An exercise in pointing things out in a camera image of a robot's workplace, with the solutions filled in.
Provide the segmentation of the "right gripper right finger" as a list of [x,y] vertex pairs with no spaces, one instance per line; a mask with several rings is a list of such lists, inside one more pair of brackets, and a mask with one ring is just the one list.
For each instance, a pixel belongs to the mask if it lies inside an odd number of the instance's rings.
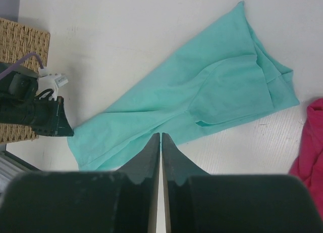
[[307,189],[281,174],[211,175],[163,133],[167,232],[322,232]]

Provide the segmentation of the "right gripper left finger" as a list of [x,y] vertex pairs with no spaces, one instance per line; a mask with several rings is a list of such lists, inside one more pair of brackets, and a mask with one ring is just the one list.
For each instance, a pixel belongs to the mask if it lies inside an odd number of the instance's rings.
[[115,171],[16,176],[1,196],[1,232],[155,232],[160,135]]

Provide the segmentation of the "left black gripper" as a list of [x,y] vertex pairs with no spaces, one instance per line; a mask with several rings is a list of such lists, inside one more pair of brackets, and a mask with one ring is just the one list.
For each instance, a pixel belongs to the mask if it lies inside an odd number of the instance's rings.
[[38,74],[17,66],[9,74],[10,63],[1,62],[1,124],[30,126],[41,136],[74,135],[64,109],[64,98],[49,99],[52,89],[38,91]]

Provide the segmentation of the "teal t shirt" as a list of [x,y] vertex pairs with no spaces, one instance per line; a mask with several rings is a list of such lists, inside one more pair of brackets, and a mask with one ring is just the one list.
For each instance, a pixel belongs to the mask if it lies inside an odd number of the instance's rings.
[[239,2],[76,127],[68,146],[80,170],[114,169],[155,133],[180,145],[297,106],[292,78],[292,69],[265,50]]

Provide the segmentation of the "wicker laundry basket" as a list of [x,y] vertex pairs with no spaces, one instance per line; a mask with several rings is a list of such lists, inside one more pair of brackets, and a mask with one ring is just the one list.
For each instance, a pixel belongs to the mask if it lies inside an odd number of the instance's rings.
[[[14,63],[24,55],[35,52],[47,65],[50,33],[18,22],[1,18],[1,61]],[[29,126],[1,124],[1,144],[37,139]]]

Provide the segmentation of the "folded pink t shirt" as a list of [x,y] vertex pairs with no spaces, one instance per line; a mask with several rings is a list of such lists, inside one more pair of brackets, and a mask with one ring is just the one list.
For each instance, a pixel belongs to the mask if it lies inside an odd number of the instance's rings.
[[289,173],[307,187],[322,216],[322,98],[308,105],[300,150]]

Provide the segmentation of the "aluminium rail frame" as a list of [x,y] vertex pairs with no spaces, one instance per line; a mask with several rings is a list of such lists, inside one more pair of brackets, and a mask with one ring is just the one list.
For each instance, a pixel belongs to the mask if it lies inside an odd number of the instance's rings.
[[1,151],[0,160],[1,193],[18,174],[28,171],[39,171],[35,166],[27,163],[8,151]]

